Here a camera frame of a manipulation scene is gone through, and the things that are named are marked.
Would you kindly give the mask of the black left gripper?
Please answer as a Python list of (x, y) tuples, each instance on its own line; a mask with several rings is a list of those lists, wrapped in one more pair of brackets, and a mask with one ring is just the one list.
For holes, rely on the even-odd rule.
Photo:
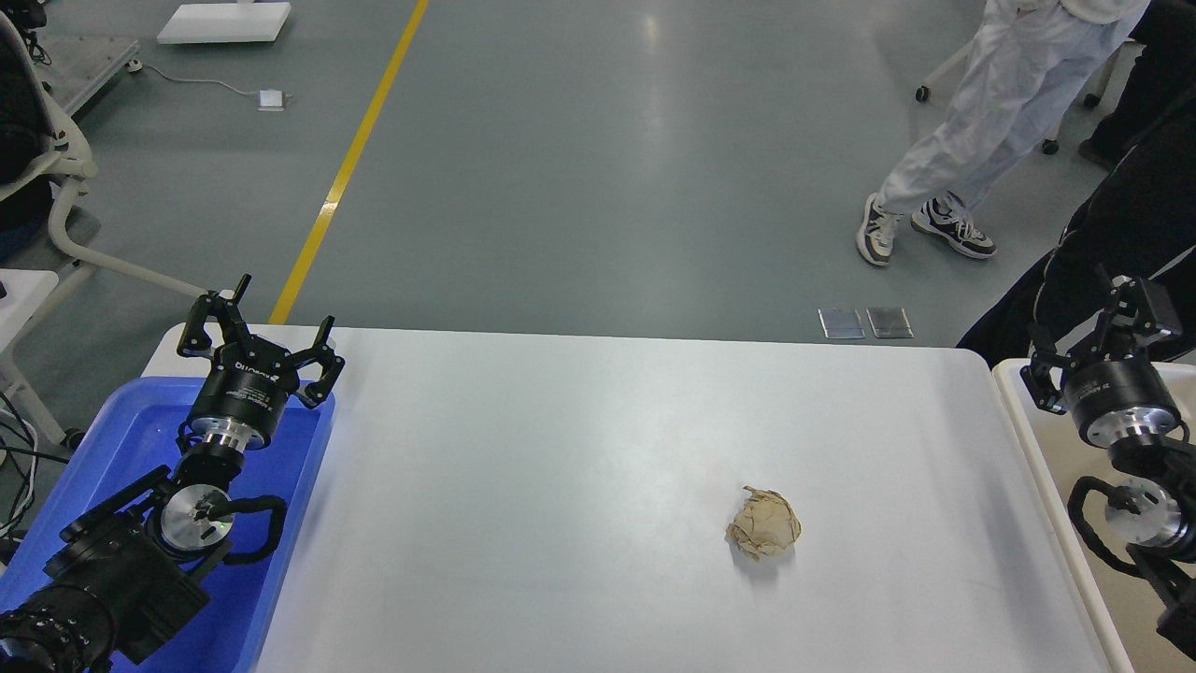
[[(329, 337), (334, 316), (325, 316), (312, 344), (291, 351), (266, 339), (252, 339), (239, 302), (248, 292), (251, 274), (243, 274), (234, 293), (208, 290), (193, 302), (177, 342), (181, 357), (205, 357), (212, 369), (188, 412), (187, 427), (199, 435), (230, 430), (239, 436), (240, 451), (263, 449), (271, 443), (288, 396), (294, 394), (304, 408), (324, 404), (332, 393), (344, 367)], [(222, 343), (214, 348), (206, 325), (214, 320), (221, 328)], [(299, 387), (298, 372), (309, 365), (321, 367), (321, 377)]]

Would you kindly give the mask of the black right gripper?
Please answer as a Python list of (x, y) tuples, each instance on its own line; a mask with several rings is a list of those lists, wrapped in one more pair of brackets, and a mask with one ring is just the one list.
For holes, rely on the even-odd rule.
[[(1155, 277), (1112, 276), (1096, 323), (1096, 357), (1058, 353), (1046, 329), (1029, 329), (1023, 379), (1035, 406), (1072, 420), (1096, 448), (1161, 446), (1182, 416), (1147, 357), (1184, 356), (1184, 276), (1172, 265)], [(1051, 371), (1061, 372), (1061, 386)]]

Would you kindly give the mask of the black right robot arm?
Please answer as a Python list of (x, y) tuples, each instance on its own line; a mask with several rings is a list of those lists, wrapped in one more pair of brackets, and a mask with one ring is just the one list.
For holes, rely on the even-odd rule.
[(1190, 429), (1149, 348), (1174, 339), (1182, 324), (1168, 293), (1149, 279), (1109, 285), (1093, 332), (1060, 353), (1041, 324), (1019, 374), (1035, 405), (1069, 416), (1085, 443), (1106, 452), (1119, 484), (1085, 476), (1064, 510), (1090, 552), (1163, 602), (1155, 630), (1186, 656), (1195, 654), (1192, 576), (1195, 464)]

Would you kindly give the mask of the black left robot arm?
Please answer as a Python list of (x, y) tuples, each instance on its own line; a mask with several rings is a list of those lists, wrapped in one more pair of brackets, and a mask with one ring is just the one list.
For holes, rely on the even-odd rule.
[(234, 497), (249, 451), (266, 449), (288, 400), (332, 397), (344, 359), (334, 318), (292, 351), (252, 334), (234, 293), (201, 294), (177, 344), (210, 369), (181, 422), (179, 461), (158, 465), (71, 524), (44, 565), (48, 583), (4, 612), (5, 672), (108, 672), (114, 656), (150, 659), (209, 604), (202, 580), (219, 565), (269, 559), (294, 507), (281, 494)]

